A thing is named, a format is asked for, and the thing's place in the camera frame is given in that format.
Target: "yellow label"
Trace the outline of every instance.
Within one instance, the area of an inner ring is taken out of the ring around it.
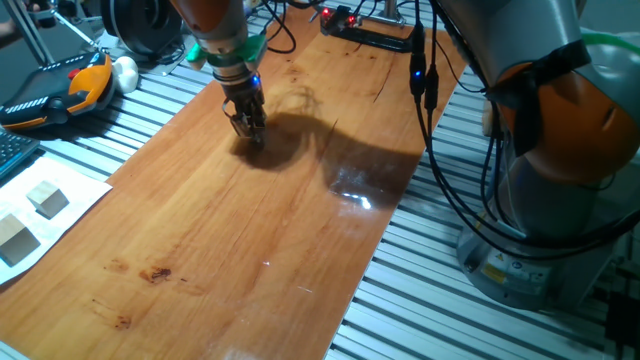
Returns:
[[[506,277],[506,274],[504,271],[496,268],[495,266],[487,263],[484,268],[482,269],[482,272],[487,275],[489,278],[491,278],[493,281],[502,284],[504,282],[504,278]]]
[[[487,212],[483,211],[479,215],[482,218],[482,220],[484,220],[485,216],[487,215]],[[482,224],[480,223],[480,221],[476,221],[476,230],[480,230],[481,227],[482,227]]]

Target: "keyboard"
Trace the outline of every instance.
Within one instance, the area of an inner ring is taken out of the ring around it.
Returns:
[[[27,160],[39,143],[26,136],[0,131],[0,179]]]

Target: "black device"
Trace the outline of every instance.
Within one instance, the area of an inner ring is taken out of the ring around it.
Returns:
[[[169,0],[101,0],[104,28],[132,52],[157,56],[178,35],[182,18]]]
[[[16,131],[62,124],[70,116],[104,108],[114,90],[108,55],[74,56],[31,73],[0,107],[0,125]]]
[[[0,130],[0,179],[29,158],[40,142]]]
[[[411,35],[406,39],[361,29],[360,19],[351,13],[351,8],[340,5],[336,10],[324,8],[321,13],[320,31],[341,39],[398,53],[411,52]]]

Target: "warning label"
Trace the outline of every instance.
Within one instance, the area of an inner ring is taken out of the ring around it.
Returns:
[[[510,289],[538,295],[546,286],[551,268],[531,265],[493,250],[482,268],[491,280]]]

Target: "wooden table surface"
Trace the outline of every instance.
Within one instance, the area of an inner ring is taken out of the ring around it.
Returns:
[[[0,288],[2,341],[32,359],[322,358],[424,144],[409,56],[324,37],[311,14],[288,13],[298,50],[260,67],[265,151],[207,86]]]

